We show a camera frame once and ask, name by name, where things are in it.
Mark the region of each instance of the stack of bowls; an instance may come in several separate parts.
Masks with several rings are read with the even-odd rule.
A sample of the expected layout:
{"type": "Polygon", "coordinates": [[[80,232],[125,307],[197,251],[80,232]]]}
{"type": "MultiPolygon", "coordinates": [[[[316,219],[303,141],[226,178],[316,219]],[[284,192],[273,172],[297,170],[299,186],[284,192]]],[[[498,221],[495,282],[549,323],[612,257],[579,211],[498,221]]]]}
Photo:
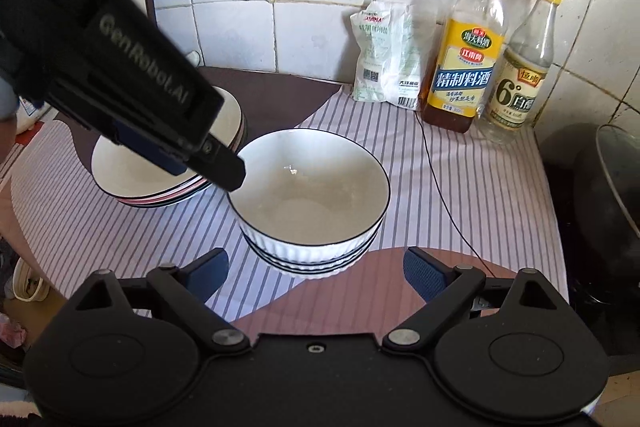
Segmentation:
{"type": "MultiPolygon", "coordinates": [[[[246,140],[247,126],[238,101],[224,89],[216,88],[225,103],[209,131],[229,149],[238,150],[246,140]]],[[[174,176],[100,136],[91,159],[98,187],[118,201],[140,208],[157,208],[188,200],[210,185],[189,169],[174,176]]]]}
{"type": "Polygon", "coordinates": [[[319,279],[360,259],[390,199],[382,165],[337,134],[290,129],[239,153],[246,178],[228,195],[252,250],[277,270],[319,279]]]}

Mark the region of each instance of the wooden floor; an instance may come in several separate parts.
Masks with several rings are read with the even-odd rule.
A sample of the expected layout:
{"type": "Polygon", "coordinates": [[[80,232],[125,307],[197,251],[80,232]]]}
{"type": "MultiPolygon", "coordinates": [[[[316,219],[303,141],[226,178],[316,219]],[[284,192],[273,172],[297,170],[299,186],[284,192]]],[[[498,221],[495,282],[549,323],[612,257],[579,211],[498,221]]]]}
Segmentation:
{"type": "MultiPolygon", "coordinates": [[[[43,302],[5,300],[4,309],[26,328],[27,344],[31,345],[64,303],[65,299],[51,290],[43,302]]],[[[609,378],[593,416],[604,427],[640,427],[640,371],[609,378]]]]}

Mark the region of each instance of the thin black wire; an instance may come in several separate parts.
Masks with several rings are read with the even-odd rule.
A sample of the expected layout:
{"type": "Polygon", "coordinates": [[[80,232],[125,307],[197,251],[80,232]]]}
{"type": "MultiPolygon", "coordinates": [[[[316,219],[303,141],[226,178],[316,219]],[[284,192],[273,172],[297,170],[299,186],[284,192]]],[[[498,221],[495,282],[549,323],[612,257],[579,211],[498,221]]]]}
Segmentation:
{"type": "Polygon", "coordinates": [[[442,204],[444,205],[444,209],[447,211],[447,214],[449,216],[449,219],[451,220],[451,223],[453,224],[454,228],[460,234],[460,237],[462,238],[462,241],[464,241],[466,243],[466,245],[471,249],[471,251],[474,254],[476,254],[476,257],[478,257],[478,259],[480,260],[480,263],[482,263],[482,266],[484,266],[486,268],[487,272],[489,272],[493,277],[495,277],[495,273],[491,270],[491,268],[489,268],[487,266],[487,263],[484,262],[484,259],[482,259],[482,257],[480,257],[478,255],[478,252],[476,251],[476,249],[474,247],[471,246],[471,243],[466,240],[466,237],[463,235],[462,231],[458,228],[455,219],[453,219],[453,216],[451,215],[451,212],[449,211],[449,206],[447,205],[447,202],[444,200],[444,196],[442,195],[442,191],[440,190],[440,184],[438,183],[438,178],[436,177],[436,173],[433,170],[433,163],[431,163],[431,154],[429,152],[429,148],[427,147],[427,137],[424,134],[424,125],[420,121],[420,118],[418,118],[418,112],[417,111],[415,112],[415,120],[418,121],[418,125],[420,126],[420,130],[422,131],[422,141],[424,142],[424,150],[427,151],[427,159],[429,160],[429,168],[431,169],[431,176],[433,176],[433,181],[435,182],[436,188],[438,190],[438,194],[440,195],[440,201],[442,201],[442,204]]]}

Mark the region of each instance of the brown liquid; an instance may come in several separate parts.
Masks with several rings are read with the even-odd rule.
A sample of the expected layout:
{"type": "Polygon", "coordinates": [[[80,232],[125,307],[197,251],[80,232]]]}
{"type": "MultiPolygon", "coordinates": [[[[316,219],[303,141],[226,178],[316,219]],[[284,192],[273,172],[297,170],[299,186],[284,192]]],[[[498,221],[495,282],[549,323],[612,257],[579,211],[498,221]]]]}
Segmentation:
{"type": "Polygon", "coordinates": [[[471,127],[471,123],[474,121],[473,118],[438,109],[437,107],[433,107],[433,105],[427,103],[431,83],[433,82],[433,77],[436,72],[437,59],[437,56],[431,59],[429,66],[427,67],[427,72],[424,75],[422,86],[420,87],[420,95],[418,95],[420,100],[420,115],[426,123],[435,125],[436,127],[442,127],[443,129],[449,129],[450,131],[459,133],[466,133],[471,127]]]}

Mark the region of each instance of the plastic bottle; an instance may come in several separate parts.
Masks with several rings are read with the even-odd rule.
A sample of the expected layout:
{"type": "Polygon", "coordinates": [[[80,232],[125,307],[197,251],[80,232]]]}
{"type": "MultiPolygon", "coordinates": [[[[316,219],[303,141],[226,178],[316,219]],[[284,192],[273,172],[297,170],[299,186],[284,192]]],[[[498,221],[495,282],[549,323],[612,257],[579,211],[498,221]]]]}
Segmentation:
{"type": "Polygon", "coordinates": [[[504,0],[452,0],[436,63],[420,89],[426,123],[468,131],[507,29],[504,0]]]}
{"type": "Polygon", "coordinates": [[[504,51],[493,92],[478,119],[482,134],[496,143],[512,141],[527,120],[554,59],[554,24],[561,1],[537,0],[504,51]]]}

